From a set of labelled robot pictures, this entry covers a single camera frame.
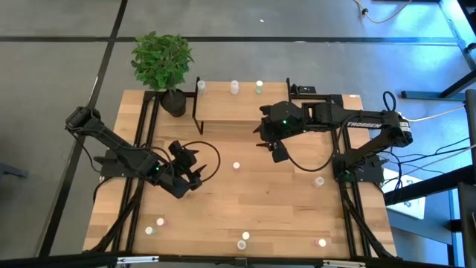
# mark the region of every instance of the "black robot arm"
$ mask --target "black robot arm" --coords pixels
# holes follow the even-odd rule
[[[267,147],[273,152],[273,160],[280,162],[289,158],[286,148],[280,142],[285,138],[300,135],[308,131],[326,132],[339,127],[359,127],[382,130],[378,136],[359,149],[348,150],[345,154],[336,154],[342,169],[351,168],[362,159],[368,159],[390,146],[405,147],[413,139],[408,122],[397,112],[348,110],[333,103],[303,103],[302,107],[288,101],[272,106],[261,106],[264,114],[261,125],[255,132],[260,133]]]
[[[175,159],[169,162],[149,148],[133,147],[104,125],[96,109],[86,107],[77,107],[76,111],[66,119],[66,129],[73,135],[88,135],[96,138],[114,152],[117,161],[127,170],[152,185],[161,186],[176,198],[181,198],[189,189],[196,190],[202,185],[200,171],[205,166],[194,172],[190,170],[196,163],[194,155],[198,151],[188,150],[178,141],[174,141],[168,148],[175,156]],[[187,175],[189,181],[181,176],[184,174]]]

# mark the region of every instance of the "concrete floor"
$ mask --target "concrete floor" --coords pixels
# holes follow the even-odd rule
[[[385,18],[402,3],[362,1],[374,18]],[[445,1],[452,5],[454,1]],[[0,36],[108,36],[120,0],[4,0]],[[464,20],[452,10],[456,22]],[[394,20],[374,25],[361,20],[350,0],[136,0],[130,1],[119,36],[157,30],[185,36],[347,36],[453,37],[437,4],[411,4]],[[465,40],[474,35],[465,32]],[[365,109],[384,109],[383,91],[441,91],[469,72],[455,44],[192,42],[196,76],[205,80],[264,80],[314,85],[321,93],[360,94]],[[89,99],[106,43],[0,42],[0,162],[30,171],[28,179],[0,181],[0,258],[31,257],[53,195],[68,161],[73,139],[65,118]],[[97,100],[103,121],[112,127],[124,89],[143,89],[129,62],[134,44],[116,43]],[[441,101],[397,100],[397,109],[419,118],[459,106]],[[463,110],[412,124],[415,142],[398,155],[432,153],[468,135]],[[104,148],[87,140],[93,156]],[[450,171],[471,163],[468,153],[432,167]],[[434,174],[417,171],[421,179]],[[52,254],[78,253],[92,208],[97,174],[81,156]],[[405,259],[444,264],[425,247],[444,246],[394,229],[397,252]],[[416,246],[409,252],[409,246]]]

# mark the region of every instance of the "electrical cord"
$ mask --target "electrical cord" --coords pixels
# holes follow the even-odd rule
[[[392,164],[398,164],[398,162],[394,162],[394,161],[391,161],[390,159],[384,157],[384,156],[380,156],[382,157],[383,159],[387,160],[388,162],[392,163]],[[408,166],[408,167],[413,167],[413,168],[417,168],[416,165],[411,165],[411,164],[402,164],[402,165],[405,165],[405,166]],[[441,174],[444,174],[444,172],[442,171],[438,171],[438,170],[428,170],[428,169],[425,169],[425,168],[420,168],[421,170],[423,171],[428,171],[428,172],[434,172],[434,173],[441,173]]]
[[[461,143],[461,142],[463,142],[463,141],[465,141],[465,140],[468,140],[468,139],[469,139],[469,137],[468,137],[468,138],[464,138],[464,139],[462,139],[462,140],[460,140],[460,141],[457,141],[457,142],[455,142],[455,143],[453,143],[453,144],[443,146],[443,147],[441,147],[440,149],[438,149],[438,150],[437,150],[436,152],[434,152],[434,153],[438,153],[439,150],[442,150],[442,149],[451,147],[451,146],[453,146],[453,145],[459,144],[459,143]]]
[[[442,154],[454,153],[454,152],[458,152],[458,151],[465,150],[465,149],[467,149],[467,147],[458,148],[458,149],[454,149],[454,150],[449,150],[449,151],[445,151],[445,152],[441,152],[441,153],[433,153],[433,154],[431,154],[431,155],[422,156],[422,157],[419,157],[419,158],[417,158],[417,159],[412,159],[412,160],[404,161],[404,162],[402,162],[402,164],[415,162],[415,161],[418,161],[418,160],[421,160],[421,159],[425,159],[425,158],[428,158],[428,157],[432,157],[432,156],[439,156],[439,155],[442,155]]]
[[[389,95],[390,98],[392,98],[392,101],[393,101],[392,109],[390,109],[390,107],[388,106],[387,98],[385,97],[386,95]],[[396,109],[396,99],[395,99],[395,95],[394,95],[392,92],[386,91],[386,92],[384,92],[384,94],[382,95],[382,97],[383,97],[383,99],[384,99],[384,104],[385,104],[385,107],[387,108],[387,110],[388,110],[389,112],[395,112],[395,109]]]
[[[96,202],[96,195],[97,195],[97,191],[99,190],[99,188],[101,187],[101,185],[103,185],[104,183],[108,182],[110,179],[112,179],[111,177],[106,177],[104,178],[104,180],[102,182],[100,182],[96,188],[94,189],[94,193],[92,194],[92,203],[94,204]]]
[[[92,168],[94,171],[100,173],[100,171],[94,167],[93,161],[92,161],[92,157],[91,157],[91,155],[89,154],[88,149],[86,149],[86,147],[84,147],[84,144],[82,144],[82,143],[80,142],[80,140],[78,139],[78,137],[76,137],[75,134],[73,134],[73,133],[70,133],[70,134],[73,136],[73,138],[76,140],[76,142],[81,145],[81,147],[83,148],[83,150],[86,152],[86,155],[88,155],[89,164],[91,165],[91,168]]]
[[[473,144],[472,146],[467,147],[467,148],[460,149],[459,152],[453,153],[453,154],[450,155],[450,156],[443,157],[443,158],[441,158],[441,159],[438,159],[438,160],[435,160],[435,161],[433,161],[433,162],[431,162],[431,163],[428,163],[428,164],[426,164],[426,165],[423,165],[422,167],[418,167],[418,168],[416,168],[416,169],[414,169],[414,170],[412,170],[412,171],[410,171],[410,172],[405,173],[404,175],[408,175],[408,174],[410,174],[410,173],[413,173],[413,172],[415,172],[415,171],[417,171],[417,170],[420,170],[420,169],[422,169],[422,168],[424,168],[424,167],[427,167],[427,166],[429,166],[429,165],[438,163],[438,162],[443,161],[443,160],[445,160],[445,159],[450,159],[451,157],[454,157],[454,156],[457,156],[457,155],[459,155],[459,154],[461,154],[461,153],[464,153],[464,152],[466,152],[467,150],[471,150],[471,149],[474,148],[474,147],[476,147],[476,144]]]
[[[367,8],[365,8],[362,3],[359,1],[359,0],[353,0],[361,9],[362,9],[362,15],[366,16],[371,22],[375,23],[375,24],[380,24],[380,23],[384,23],[384,22],[387,22],[391,19],[393,19],[396,15],[398,15],[400,12],[402,12],[402,10],[404,8],[406,8],[411,2],[412,0],[408,0],[408,2],[402,7],[400,8],[398,11],[396,11],[392,16],[380,21],[380,22],[377,22],[375,20],[373,20],[372,18],[369,17],[369,10]]]
[[[336,143],[338,144],[339,143],[339,140],[341,139],[341,135],[342,135],[342,130],[344,129],[344,127],[347,125],[347,122],[349,122],[350,119],[354,118],[354,117],[357,117],[358,115],[350,115],[348,116],[341,124],[341,127],[340,127],[340,130],[339,130],[339,133],[337,135],[337,140],[336,140]],[[307,171],[307,172],[317,172],[317,171],[320,171],[322,169],[324,169],[332,160],[332,157],[334,156],[334,152],[332,152],[329,156],[329,158],[327,159],[327,161],[321,165],[320,167],[318,168],[315,168],[315,169],[308,169],[308,168],[305,168],[305,167],[301,167],[298,163],[296,163],[296,161],[288,154],[288,158],[289,158],[289,161],[292,162],[292,164],[294,164],[294,166],[296,166],[297,168],[299,168],[300,170],[303,170],[303,171]]]
[[[206,182],[208,181],[209,179],[211,179],[213,176],[215,176],[215,174],[218,172],[218,169],[220,169],[220,165],[222,164],[222,158],[220,157],[220,152],[218,151],[218,149],[216,149],[216,147],[214,147],[212,144],[206,142],[206,141],[192,141],[192,142],[189,142],[189,143],[186,143],[184,145],[182,145],[181,147],[182,148],[185,148],[186,146],[189,146],[189,145],[192,145],[192,144],[205,144],[205,145],[208,145],[209,147],[211,147],[212,149],[215,150],[216,152],[216,155],[218,156],[218,164],[216,166],[216,169],[215,171],[210,175],[208,176],[207,178],[203,179],[202,180],[202,183],[203,182]]]
[[[436,115],[431,115],[431,116],[427,116],[427,117],[424,117],[424,118],[418,118],[418,119],[407,119],[407,118],[405,118],[405,120],[408,121],[408,122],[420,122],[420,121],[424,121],[424,120],[436,118],[436,117],[438,117],[438,116],[445,115],[445,114],[447,114],[447,113],[454,112],[454,111],[457,111],[457,110],[463,109],[463,108],[464,108],[464,105],[463,105],[463,106],[459,106],[459,107],[454,108],[454,109],[450,109],[450,110],[445,111],[445,112],[441,112],[441,113],[436,114]]]

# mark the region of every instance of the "white plastic bottle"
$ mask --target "white plastic bottle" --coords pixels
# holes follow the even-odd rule
[[[236,95],[239,91],[239,84],[238,81],[233,80],[231,81],[231,94]]]
[[[197,87],[199,88],[199,94],[203,95],[205,93],[205,81],[200,80],[196,83]]]

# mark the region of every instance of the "black cable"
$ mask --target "black cable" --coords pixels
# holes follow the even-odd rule
[[[73,136],[73,138],[76,140],[76,142],[81,145],[81,147],[83,148],[83,150],[84,150],[84,151],[86,152],[86,154],[88,155],[89,164],[91,165],[91,168],[92,168],[94,171],[100,173],[100,171],[94,167],[93,162],[92,162],[92,157],[91,157],[91,155],[89,154],[89,152],[88,152],[88,150],[86,149],[86,147],[84,147],[84,144],[82,144],[82,143],[80,142],[80,140],[78,139],[78,137],[75,136],[75,134],[73,134],[73,133],[70,133],[70,134]]]
[[[447,147],[451,147],[451,146],[453,146],[453,145],[459,144],[459,143],[461,143],[461,142],[463,142],[463,141],[465,141],[465,140],[467,140],[467,139],[469,139],[469,137],[468,137],[468,138],[464,138],[464,139],[462,139],[462,140],[460,140],[460,141],[457,141],[457,142],[455,142],[455,143],[453,143],[453,144],[443,146],[443,147],[441,147],[440,149],[438,149],[438,150],[437,150],[436,152],[434,152],[434,153],[438,153],[438,151],[441,150],[441,149],[445,149],[445,148],[447,148]]]
[[[457,151],[461,151],[461,150],[465,150],[465,149],[467,149],[467,147],[459,148],[459,149],[454,149],[454,150],[449,150],[449,151],[445,151],[445,152],[441,152],[441,153],[434,153],[434,154],[431,154],[431,155],[419,157],[419,158],[417,158],[417,159],[412,159],[412,160],[408,160],[408,161],[402,162],[402,164],[410,163],[410,162],[415,162],[415,161],[418,161],[418,160],[421,160],[421,159],[425,159],[425,158],[428,158],[428,157],[432,157],[432,156],[439,156],[439,155],[446,154],[446,153],[453,153],[453,152],[457,152]]]
[[[390,107],[388,106],[387,98],[385,97],[386,95],[390,95],[390,98],[392,98],[392,101],[393,101],[392,109],[390,109]],[[382,97],[383,97],[383,99],[384,99],[384,104],[385,104],[385,107],[387,108],[387,110],[388,110],[389,112],[395,112],[395,109],[396,109],[396,99],[395,99],[395,95],[394,95],[392,92],[386,91],[386,92],[384,92],[384,94],[382,95]]]
[[[396,183],[395,185],[395,189],[398,189],[400,185],[402,185],[402,162],[400,161],[399,157],[395,155],[395,153],[392,153],[392,152],[388,152],[388,151],[382,151],[381,153],[389,153],[391,154],[393,157],[395,157],[395,159],[397,160],[397,165],[399,167],[399,176],[396,177],[396,178],[393,178],[393,179],[388,179],[384,182],[384,185],[386,185],[387,183],[395,180],[395,179],[398,179],[398,182]]]
[[[386,157],[384,157],[384,156],[380,156],[380,157],[382,157],[383,159],[388,160],[388,161],[389,161],[390,163],[392,163],[392,164],[398,164],[397,162],[393,162],[393,161],[389,160],[388,158],[386,158]],[[410,164],[402,164],[402,165],[406,165],[406,166],[413,167],[413,168],[419,168],[420,170],[423,170],[423,171],[445,174],[445,173],[442,172],[442,171],[438,171],[438,170],[428,170],[428,169],[425,169],[425,168],[418,167],[418,166],[416,166],[416,165],[410,165]]]
[[[354,118],[354,117],[358,117],[358,115],[349,115],[347,116],[347,118],[345,118],[345,120],[342,122],[341,124],[341,127],[340,127],[340,130],[339,130],[339,134],[337,135],[337,144],[339,143],[339,139],[341,139],[341,135],[342,135],[342,131],[343,129],[345,128],[345,126],[347,125],[347,122],[349,122],[350,119]],[[306,171],[306,172],[317,172],[317,171],[320,171],[322,169],[324,169],[332,160],[332,157],[334,156],[334,152],[332,152],[329,156],[329,159],[327,159],[327,161],[321,165],[320,167],[318,168],[315,168],[315,169],[307,169],[305,167],[301,167],[298,163],[296,163],[296,161],[289,155],[289,153],[287,153],[288,155],[288,158],[289,158],[289,161],[291,161],[292,164],[294,164],[294,166],[296,166],[297,168],[299,168],[300,170],[303,170],[303,171]]]
[[[427,155],[424,155],[422,153],[412,153],[412,154],[409,154],[409,155],[406,155],[406,156],[398,156],[399,158],[405,158],[405,157],[409,157],[409,156],[427,156]]]
[[[218,172],[218,169],[220,169],[220,165],[222,164],[222,158],[220,157],[220,152],[218,151],[218,149],[216,149],[216,147],[214,147],[212,144],[209,144],[209,143],[206,142],[206,141],[192,141],[192,142],[189,142],[189,143],[186,143],[186,144],[182,145],[181,147],[182,147],[182,148],[185,148],[186,146],[189,146],[189,145],[192,145],[192,144],[205,144],[205,145],[208,145],[208,146],[210,146],[212,149],[215,150],[216,155],[218,156],[218,164],[216,165],[215,171],[214,171],[210,176],[208,176],[207,178],[203,179],[203,180],[202,180],[202,183],[203,183],[203,182],[206,182],[206,181],[208,181],[209,179],[211,179],[213,176],[215,176],[215,174]]]
[[[99,190],[99,187],[103,185],[104,183],[108,182],[112,177],[106,177],[102,182],[100,182],[96,188],[94,189],[94,193],[92,194],[92,203],[94,204],[96,202],[96,195],[97,195],[97,190]]]

